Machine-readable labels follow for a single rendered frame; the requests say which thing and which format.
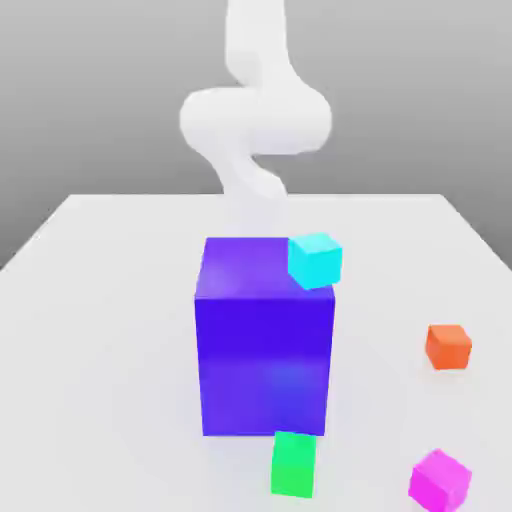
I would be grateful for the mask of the small magenta cube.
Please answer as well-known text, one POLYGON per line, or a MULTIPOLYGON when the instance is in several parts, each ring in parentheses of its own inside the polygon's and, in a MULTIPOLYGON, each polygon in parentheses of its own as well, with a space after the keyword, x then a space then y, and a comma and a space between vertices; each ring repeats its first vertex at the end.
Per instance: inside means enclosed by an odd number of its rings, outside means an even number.
POLYGON ((435 449, 412 470, 408 496, 428 512, 455 512, 465 501, 472 471, 435 449))

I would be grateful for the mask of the small cyan cube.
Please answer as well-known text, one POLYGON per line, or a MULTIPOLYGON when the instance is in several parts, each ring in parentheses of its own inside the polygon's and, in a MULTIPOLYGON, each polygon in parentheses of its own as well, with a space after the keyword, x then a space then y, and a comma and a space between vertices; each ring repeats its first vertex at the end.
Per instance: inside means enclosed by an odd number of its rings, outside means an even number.
POLYGON ((326 233, 310 233, 288 239, 288 273, 305 290, 338 283, 342 257, 342 247, 326 233))

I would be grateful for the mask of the small orange cube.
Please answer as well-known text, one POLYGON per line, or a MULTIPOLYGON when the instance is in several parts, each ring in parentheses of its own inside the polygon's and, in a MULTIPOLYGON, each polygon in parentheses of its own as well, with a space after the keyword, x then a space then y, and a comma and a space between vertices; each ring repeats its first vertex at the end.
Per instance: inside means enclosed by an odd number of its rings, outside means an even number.
POLYGON ((425 352, 436 370, 463 370, 468 366, 472 340, 461 325, 428 327, 425 352))

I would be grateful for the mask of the small green cube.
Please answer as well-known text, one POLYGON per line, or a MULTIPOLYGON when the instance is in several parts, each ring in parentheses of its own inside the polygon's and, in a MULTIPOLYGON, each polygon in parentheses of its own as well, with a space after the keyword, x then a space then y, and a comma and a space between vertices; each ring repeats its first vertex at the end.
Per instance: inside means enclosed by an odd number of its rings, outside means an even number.
POLYGON ((277 431, 271 463, 272 494, 311 498, 314 491, 316 437, 277 431))

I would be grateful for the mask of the large purple box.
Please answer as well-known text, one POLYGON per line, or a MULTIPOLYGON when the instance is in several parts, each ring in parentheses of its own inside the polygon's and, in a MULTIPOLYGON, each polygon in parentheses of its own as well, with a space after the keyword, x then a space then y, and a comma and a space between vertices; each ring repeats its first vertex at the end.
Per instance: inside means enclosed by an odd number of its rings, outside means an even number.
POLYGON ((325 432, 332 287, 303 289, 281 237, 209 237, 194 295, 206 436, 325 432))

